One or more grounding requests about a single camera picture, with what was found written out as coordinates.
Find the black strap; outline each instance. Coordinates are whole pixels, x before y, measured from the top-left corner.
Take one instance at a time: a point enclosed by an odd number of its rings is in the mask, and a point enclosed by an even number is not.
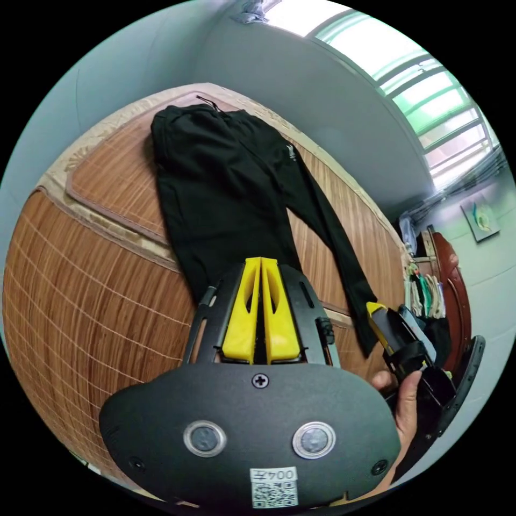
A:
[[[403,346],[394,354],[385,356],[384,358],[394,364],[396,369],[398,369],[399,366],[402,366],[408,375],[419,369],[422,366],[423,360],[427,359],[426,348],[420,340],[415,340],[410,344]]]
[[[219,106],[214,101],[209,101],[207,98],[201,97],[200,95],[197,95],[197,98],[199,100],[202,100],[202,101],[206,102],[207,104],[209,104],[216,111],[219,111],[220,113],[222,113],[222,109],[220,109]]]

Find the drawstring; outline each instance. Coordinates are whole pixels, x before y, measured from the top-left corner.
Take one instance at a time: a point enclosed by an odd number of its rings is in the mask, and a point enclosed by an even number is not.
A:
[[[216,111],[222,113],[222,110],[219,109],[219,106],[214,101],[209,101],[207,98],[201,97],[200,95],[197,95],[197,98],[209,104]]]

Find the black sweatpants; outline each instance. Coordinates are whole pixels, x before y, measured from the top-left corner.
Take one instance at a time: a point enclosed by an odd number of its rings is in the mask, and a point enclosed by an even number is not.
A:
[[[263,256],[301,271],[287,208],[332,250],[366,356],[376,302],[331,204],[297,149],[244,110],[168,106],[151,124],[157,190],[171,245],[199,302],[237,262]]]

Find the white wall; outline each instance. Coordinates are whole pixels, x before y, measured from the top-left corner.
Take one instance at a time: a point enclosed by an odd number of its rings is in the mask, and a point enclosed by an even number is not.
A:
[[[432,191],[406,123],[395,118],[367,80],[312,41],[264,24],[242,25],[229,14],[202,48],[195,82],[235,90],[293,123],[328,151],[388,217]]]
[[[445,201],[420,224],[433,224],[457,253],[471,305],[472,334],[486,339],[484,356],[471,390],[451,425],[428,453],[400,479],[418,475],[438,460],[471,425],[493,392],[509,358],[516,333],[516,185],[506,170],[479,189],[498,220],[500,232],[476,242],[460,207],[471,193]]]
[[[81,134],[113,111],[191,83],[196,55],[228,5],[227,0],[195,0],[136,21],[85,55],[43,99],[0,185],[0,290],[12,232],[41,175]],[[0,335],[5,342],[1,317]]]

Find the window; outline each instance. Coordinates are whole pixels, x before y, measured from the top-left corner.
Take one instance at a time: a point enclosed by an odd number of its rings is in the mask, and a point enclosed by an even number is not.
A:
[[[393,27],[328,0],[282,0],[266,16],[270,25],[332,47],[365,72],[414,130],[437,189],[498,145],[457,79]]]
[[[269,25],[306,36],[328,18],[350,7],[328,0],[282,0],[266,13]]]

